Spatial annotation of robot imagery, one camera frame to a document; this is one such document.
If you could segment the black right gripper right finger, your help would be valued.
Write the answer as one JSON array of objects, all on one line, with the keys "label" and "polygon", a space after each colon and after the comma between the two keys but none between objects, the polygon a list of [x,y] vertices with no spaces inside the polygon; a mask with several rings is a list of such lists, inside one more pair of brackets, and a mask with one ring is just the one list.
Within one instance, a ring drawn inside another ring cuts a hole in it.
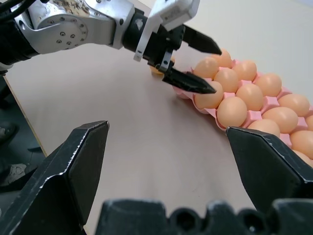
[{"label": "black right gripper right finger", "polygon": [[226,130],[243,186],[258,211],[276,199],[313,197],[313,168],[277,136],[258,130]]}]

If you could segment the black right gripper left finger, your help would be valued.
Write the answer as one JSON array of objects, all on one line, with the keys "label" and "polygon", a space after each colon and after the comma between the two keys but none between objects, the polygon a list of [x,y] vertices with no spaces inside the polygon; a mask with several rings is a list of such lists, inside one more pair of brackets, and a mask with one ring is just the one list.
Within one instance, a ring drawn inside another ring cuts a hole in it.
[{"label": "black right gripper left finger", "polygon": [[85,234],[109,127],[107,121],[96,121],[73,129],[35,170],[1,217],[1,234]]}]

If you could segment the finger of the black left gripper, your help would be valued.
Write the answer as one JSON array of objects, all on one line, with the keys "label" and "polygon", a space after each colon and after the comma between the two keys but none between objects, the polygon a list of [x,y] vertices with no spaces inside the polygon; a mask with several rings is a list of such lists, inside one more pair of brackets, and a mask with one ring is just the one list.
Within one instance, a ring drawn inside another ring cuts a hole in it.
[{"label": "finger of the black left gripper", "polygon": [[190,72],[180,72],[174,68],[164,74],[162,81],[186,92],[197,94],[216,93],[216,90],[204,79]]},{"label": "finger of the black left gripper", "polygon": [[188,44],[189,47],[209,54],[221,55],[222,51],[217,43],[210,37],[186,26],[183,41]]}]

